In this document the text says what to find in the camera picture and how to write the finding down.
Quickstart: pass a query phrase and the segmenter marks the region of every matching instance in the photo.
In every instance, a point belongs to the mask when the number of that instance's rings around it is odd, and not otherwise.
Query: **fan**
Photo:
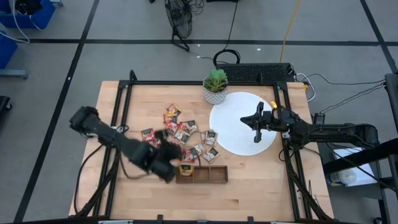
[[[189,3],[187,0],[165,0],[165,8],[173,28],[172,44],[189,51],[189,46],[183,40],[192,33],[192,13]],[[175,43],[174,36],[177,36],[184,46]]]

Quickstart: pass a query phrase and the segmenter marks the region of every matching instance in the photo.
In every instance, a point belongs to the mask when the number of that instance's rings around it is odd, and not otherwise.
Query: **white circular board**
[[[263,129],[261,141],[254,143],[256,131],[240,120],[253,115],[260,101],[264,102],[264,111],[272,110],[261,97],[243,92],[230,93],[224,102],[214,105],[210,113],[210,129],[218,134],[220,146],[233,154],[252,156],[266,150],[274,142],[276,132]]]

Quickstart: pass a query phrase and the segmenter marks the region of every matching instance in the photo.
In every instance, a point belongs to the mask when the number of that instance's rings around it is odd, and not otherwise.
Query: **white pot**
[[[225,100],[226,95],[228,94],[228,86],[219,93],[213,93],[205,88],[205,81],[203,81],[203,96],[205,100],[212,105],[218,105]]]

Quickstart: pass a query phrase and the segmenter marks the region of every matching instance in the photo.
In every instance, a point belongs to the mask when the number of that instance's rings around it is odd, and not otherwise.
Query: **wooden table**
[[[118,82],[103,82],[96,105],[99,117],[108,124],[113,113],[117,86]],[[292,109],[302,119],[311,122],[303,84],[288,83],[288,88]],[[200,130],[209,129],[212,105],[204,100],[202,91],[203,87],[199,85],[134,85],[127,117],[130,130],[126,136],[142,139],[141,131],[144,129],[163,129],[163,114],[171,103],[176,103],[183,111],[178,117],[179,121],[194,119]],[[229,92],[236,91],[253,93],[267,102],[275,100],[273,89],[269,86],[229,86]],[[200,142],[199,139],[200,135],[195,133],[187,145],[192,146]],[[98,145],[95,139],[89,140],[84,158]],[[318,151],[315,143],[310,143],[307,147]],[[165,184],[155,175],[128,180],[122,172],[118,172],[111,218],[154,220],[158,214],[162,214],[164,220],[245,221],[248,216],[253,216],[255,221],[294,220],[285,163],[278,159],[282,149],[280,134],[277,134],[270,148],[255,156],[237,156],[221,146],[216,146],[216,149],[221,155],[212,165],[228,166],[227,184]],[[79,209],[97,188],[103,156],[104,150],[95,154],[83,169],[78,193]],[[319,155],[301,150],[301,157],[307,186],[311,180],[312,194],[325,213],[333,217]],[[143,173],[128,163],[125,157],[123,161],[129,175]],[[300,193],[297,197],[300,216],[305,217]],[[100,214],[104,213],[105,203],[106,199],[102,200]]]

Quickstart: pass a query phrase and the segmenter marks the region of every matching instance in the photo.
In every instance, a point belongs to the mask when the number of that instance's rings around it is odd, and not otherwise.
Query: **wooden box compartment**
[[[177,170],[175,181],[178,184],[226,184],[228,168],[227,166],[194,166],[191,176],[182,176]]]

